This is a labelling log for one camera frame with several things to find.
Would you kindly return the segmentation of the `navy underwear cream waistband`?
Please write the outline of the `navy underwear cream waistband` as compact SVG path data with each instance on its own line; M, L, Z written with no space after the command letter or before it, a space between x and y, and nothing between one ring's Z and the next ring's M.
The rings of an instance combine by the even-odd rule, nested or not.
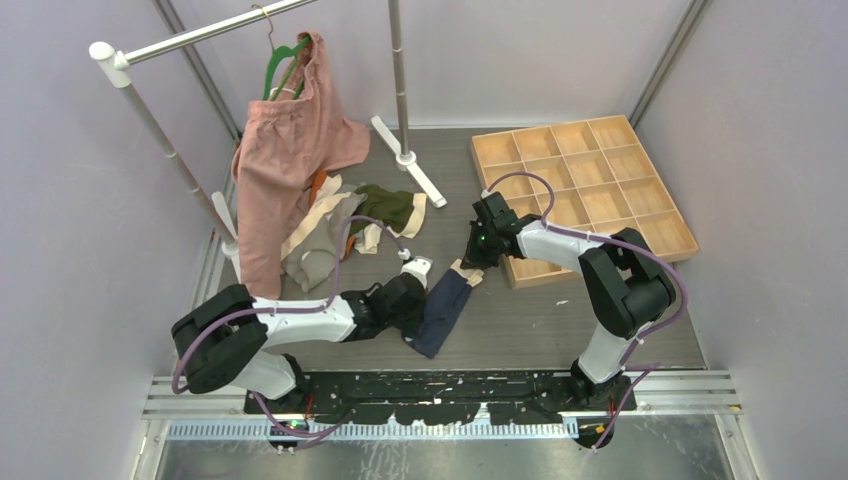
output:
M421 320L401 331L404 342L428 359L434 359L451 334L474 287L484 278L480 269L466 269L457 259L426 295Z

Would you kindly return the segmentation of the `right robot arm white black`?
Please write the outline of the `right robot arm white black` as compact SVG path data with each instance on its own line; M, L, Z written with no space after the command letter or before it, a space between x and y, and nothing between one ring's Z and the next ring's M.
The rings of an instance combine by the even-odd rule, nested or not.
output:
M472 208L476 217L470 223L463 267L483 270L508 256L544 261L582 276L598 324L570 368L567 388L580 407L600 407L636 342L654 329L670 306L685 302L679 275L633 228L603 235L536 214L520 217L498 192Z

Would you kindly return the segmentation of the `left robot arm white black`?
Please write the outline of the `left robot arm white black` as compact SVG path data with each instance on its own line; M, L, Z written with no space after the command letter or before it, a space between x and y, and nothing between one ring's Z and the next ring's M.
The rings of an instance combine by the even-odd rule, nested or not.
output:
M415 327L425 299L425 285L408 272L319 300L270 300L251 296L242 284L230 285L172 326L179 356L172 390L205 394L233 385L294 413L307 399L302 370L292 356L270 348L364 341L390 328Z

